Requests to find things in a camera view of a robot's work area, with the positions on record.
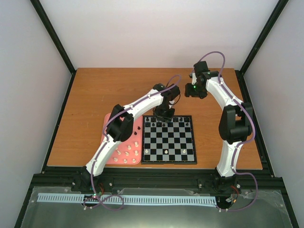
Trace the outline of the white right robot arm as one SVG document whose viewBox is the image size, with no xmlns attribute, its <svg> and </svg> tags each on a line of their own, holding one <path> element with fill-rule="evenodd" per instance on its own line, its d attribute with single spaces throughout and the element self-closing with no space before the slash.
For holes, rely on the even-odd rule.
<svg viewBox="0 0 304 228">
<path fill-rule="evenodd" d="M 223 147 L 212 185 L 216 192 L 224 193 L 235 183 L 240 150 L 253 132 L 253 107 L 236 97 L 221 73 L 210 71 L 206 61 L 194 64 L 190 78 L 192 82 L 185 85 L 185 96 L 203 99 L 211 94 L 222 110 L 218 131 Z"/>
</svg>

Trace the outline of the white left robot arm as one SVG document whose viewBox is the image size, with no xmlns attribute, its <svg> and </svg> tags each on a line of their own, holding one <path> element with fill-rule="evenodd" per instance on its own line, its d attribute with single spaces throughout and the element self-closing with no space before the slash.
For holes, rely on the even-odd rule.
<svg viewBox="0 0 304 228">
<path fill-rule="evenodd" d="M 156 84 L 143 97 L 121 106 L 114 106 L 108 122 L 103 128 L 104 139 L 92 159 L 80 170 L 82 185 L 88 191 L 98 188 L 99 176 L 119 144 L 128 140 L 133 134 L 133 124 L 136 119 L 149 110 L 158 121 L 168 122 L 175 113 L 172 101 L 180 95 L 176 84 L 166 87 Z"/>
</svg>

